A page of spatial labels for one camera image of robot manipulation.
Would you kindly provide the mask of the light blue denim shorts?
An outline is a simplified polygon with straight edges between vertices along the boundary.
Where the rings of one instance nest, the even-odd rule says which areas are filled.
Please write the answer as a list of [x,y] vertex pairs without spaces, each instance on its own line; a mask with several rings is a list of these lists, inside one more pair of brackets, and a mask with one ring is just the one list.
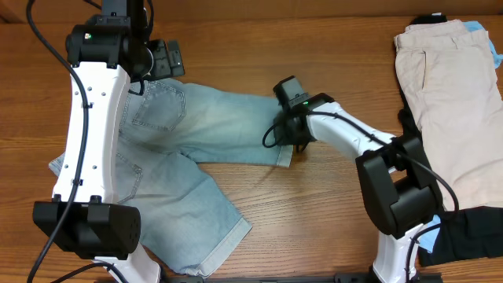
[[174,272],[212,275],[251,230],[202,163],[288,167],[268,134],[270,97],[163,79],[135,83],[119,128],[119,202],[141,214],[140,242]]

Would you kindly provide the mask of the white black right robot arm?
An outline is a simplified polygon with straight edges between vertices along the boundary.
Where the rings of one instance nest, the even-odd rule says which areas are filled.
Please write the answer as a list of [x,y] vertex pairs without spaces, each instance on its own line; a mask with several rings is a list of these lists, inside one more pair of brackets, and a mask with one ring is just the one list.
[[320,141],[355,162],[368,217],[379,230],[377,255],[365,273],[342,273],[336,282],[440,282],[441,274],[415,267],[417,244],[442,208],[439,176],[417,138],[396,137],[351,114],[327,94],[309,95],[295,76],[273,92],[281,106],[268,134],[275,145],[304,150]]

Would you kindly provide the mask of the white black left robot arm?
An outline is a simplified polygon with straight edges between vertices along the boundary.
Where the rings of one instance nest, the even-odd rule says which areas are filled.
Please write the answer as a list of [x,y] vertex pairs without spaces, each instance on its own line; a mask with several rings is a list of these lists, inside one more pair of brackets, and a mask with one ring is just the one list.
[[151,39],[150,1],[104,1],[73,27],[59,62],[72,81],[64,161],[52,197],[32,218],[48,245],[102,267],[118,282],[165,282],[160,264],[140,244],[137,208],[119,203],[116,154],[131,84],[184,74],[175,41]]

